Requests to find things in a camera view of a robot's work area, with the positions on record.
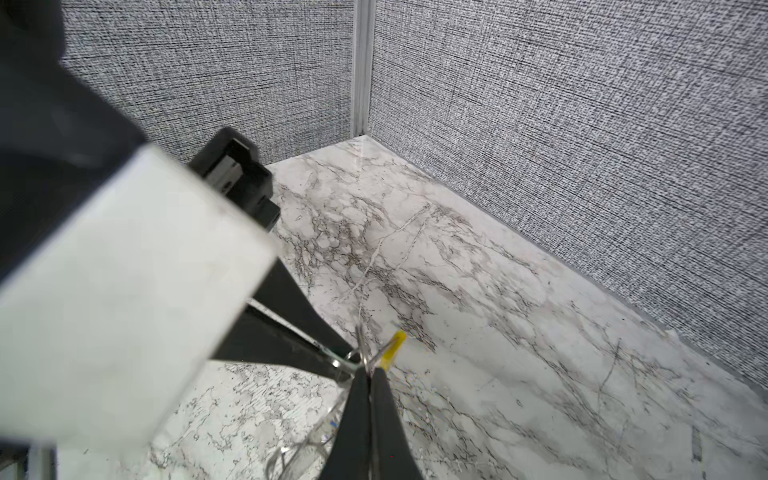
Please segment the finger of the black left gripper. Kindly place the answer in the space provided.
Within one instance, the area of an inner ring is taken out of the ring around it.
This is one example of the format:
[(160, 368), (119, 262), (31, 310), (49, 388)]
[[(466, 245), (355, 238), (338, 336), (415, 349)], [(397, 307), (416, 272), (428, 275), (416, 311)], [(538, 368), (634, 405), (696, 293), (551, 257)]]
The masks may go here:
[(267, 314), (247, 306), (212, 354), (223, 362), (279, 365), (343, 383), (354, 376), (328, 350), (313, 345)]

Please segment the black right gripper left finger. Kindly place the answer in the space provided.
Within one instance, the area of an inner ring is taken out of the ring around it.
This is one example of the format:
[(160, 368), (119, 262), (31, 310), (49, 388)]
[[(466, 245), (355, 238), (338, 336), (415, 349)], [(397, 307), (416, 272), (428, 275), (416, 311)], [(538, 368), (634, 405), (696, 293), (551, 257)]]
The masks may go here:
[(370, 475), (371, 406), (369, 377), (355, 372), (331, 453), (319, 480), (364, 480)]

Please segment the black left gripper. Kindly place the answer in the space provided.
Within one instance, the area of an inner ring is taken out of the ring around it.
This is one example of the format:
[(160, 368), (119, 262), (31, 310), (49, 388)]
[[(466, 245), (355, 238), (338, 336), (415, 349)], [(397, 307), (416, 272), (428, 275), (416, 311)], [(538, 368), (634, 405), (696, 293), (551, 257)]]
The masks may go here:
[(263, 281), (255, 302), (358, 363), (278, 259), (256, 145), (224, 127), (181, 165), (71, 75), (64, 52), (59, 2), (2, 3), (2, 280)]

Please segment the yellow capped key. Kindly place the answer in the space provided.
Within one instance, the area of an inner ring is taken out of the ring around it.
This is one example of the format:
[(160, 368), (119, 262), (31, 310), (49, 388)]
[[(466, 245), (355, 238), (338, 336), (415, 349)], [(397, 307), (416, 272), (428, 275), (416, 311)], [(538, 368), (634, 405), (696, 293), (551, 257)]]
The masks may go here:
[(407, 334), (403, 330), (398, 330), (390, 339), (386, 347), (382, 350), (379, 367), (388, 371), (393, 365), (397, 354), (407, 339)]

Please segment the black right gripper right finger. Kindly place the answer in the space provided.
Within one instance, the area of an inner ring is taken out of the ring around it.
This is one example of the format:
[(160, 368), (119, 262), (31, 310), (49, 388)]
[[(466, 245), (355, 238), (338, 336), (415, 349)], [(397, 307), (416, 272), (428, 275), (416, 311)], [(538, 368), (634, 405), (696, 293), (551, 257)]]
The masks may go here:
[(372, 478), (423, 480), (409, 448), (386, 372), (382, 368), (374, 370), (370, 387)]

